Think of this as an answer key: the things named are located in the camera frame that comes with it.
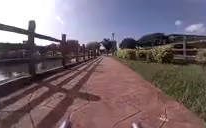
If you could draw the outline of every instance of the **paved walkway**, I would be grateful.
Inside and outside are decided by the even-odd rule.
[[[141,76],[103,57],[0,100],[4,128],[203,128],[203,121]]]

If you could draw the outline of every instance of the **cloud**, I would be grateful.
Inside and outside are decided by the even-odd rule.
[[[181,26],[182,24],[183,24],[183,22],[181,20],[176,20],[175,21],[176,26]]]
[[[205,33],[206,28],[205,28],[204,24],[199,23],[199,24],[189,25],[188,27],[185,28],[185,31],[189,32],[189,33],[202,34],[202,33]]]
[[[59,16],[56,16],[56,20],[58,20],[58,21],[59,21],[59,23],[61,23],[62,25],[64,25],[63,20],[62,20]]]

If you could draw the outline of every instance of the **tree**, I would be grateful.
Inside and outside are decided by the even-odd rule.
[[[119,44],[119,48],[121,49],[135,49],[137,47],[137,41],[133,38],[125,38]]]
[[[141,37],[138,45],[141,47],[158,46],[167,43],[168,37],[164,33],[152,33]]]
[[[106,38],[104,38],[103,41],[101,41],[101,44],[104,46],[104,48],[107,51],[110,51],[112,49],[112,46],[113,46],[110,39],[106,39]]]

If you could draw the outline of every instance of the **railing post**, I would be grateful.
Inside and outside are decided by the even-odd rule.
[[[35,28],[36,24],[35,21],[31,20],[29,21],[28,25],[28,31],[31,32],[28,35],[28,47],[29,47],[29,64],[28,64],[28,70],[29,74],[32,76],[36,75],[36,68],[35,68]]]
[[[79,44],[78,44],[78,42],[76,42],[76,49],[75,49],[75,54],[76,54],[76,62],[79,62],[79,57],[78,57],[78,55],[79,55]]]
[[[186,62],[186,59],[187,59],[186,46],[187,46],[187,37],[184,36],[184,40],[183,40],[183,57],[184,57],[185,62]]]
[[[66,43],[66,35],[62,34],[62,42],[60,43],[61,45],[60,47],[61,47],[61,54],[63,56],[62,65],[64,68],[66,67],[65,43]]]
[[[82,45],[82,51],[83,51],[83,61],[85,61],[85,44]]]
[[[90,50],[87,49],[87,57],[88,57],[88,60],[90,59]]]
[[[96,47],[94,48],[94,58],[96,58]]]

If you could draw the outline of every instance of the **green grass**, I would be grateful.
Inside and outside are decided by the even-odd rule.
[[[183,103],[206,122],[206,71],[200,66],[115,59]]]

